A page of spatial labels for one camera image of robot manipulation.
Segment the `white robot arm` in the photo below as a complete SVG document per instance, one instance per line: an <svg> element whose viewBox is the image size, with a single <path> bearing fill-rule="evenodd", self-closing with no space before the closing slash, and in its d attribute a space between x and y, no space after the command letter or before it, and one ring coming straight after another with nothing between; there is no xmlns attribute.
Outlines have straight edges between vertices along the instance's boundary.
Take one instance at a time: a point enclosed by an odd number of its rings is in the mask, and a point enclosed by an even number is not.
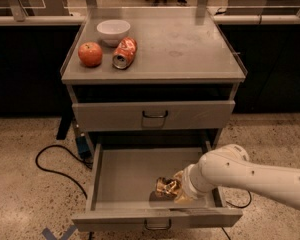
<svg viewBox="0 0 300 240"><path fill-rule="evenodd" d="M236 144L211 150L187 166L175 201L199 200L217 187L247 190L300 211L300 169L252 163Z"/></svg>

